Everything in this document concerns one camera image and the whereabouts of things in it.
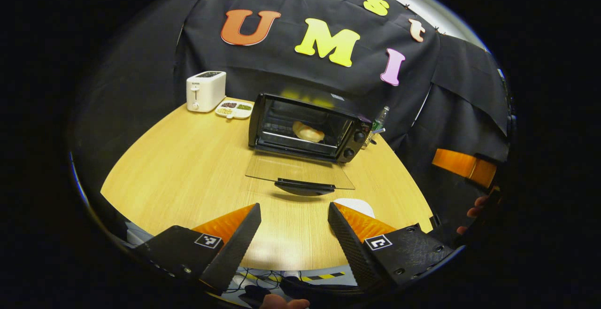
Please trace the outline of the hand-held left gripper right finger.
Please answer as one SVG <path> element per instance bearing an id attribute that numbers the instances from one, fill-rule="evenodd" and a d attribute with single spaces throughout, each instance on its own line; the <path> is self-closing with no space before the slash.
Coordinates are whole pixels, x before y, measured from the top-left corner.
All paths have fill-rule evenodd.
<path id="1" fill-rule="evenodd" d="M 455 249 L 419 224 L 395 229 L 336 202 L 329 204 L 328 223 L 362 291 L 410 287 L 455 257 Z"/>

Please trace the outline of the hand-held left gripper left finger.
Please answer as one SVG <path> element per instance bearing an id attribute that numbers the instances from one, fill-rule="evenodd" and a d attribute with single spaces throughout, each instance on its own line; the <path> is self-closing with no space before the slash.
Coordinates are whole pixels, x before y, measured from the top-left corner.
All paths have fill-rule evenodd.
<path id="1" fill-rule="evenodd" d="M 193 229 L 173 225 L 138 245 L 134 254 L 169 276 L 200 282 L 213 294 L 227 290 L 261 224 L 259 203 Z"/>

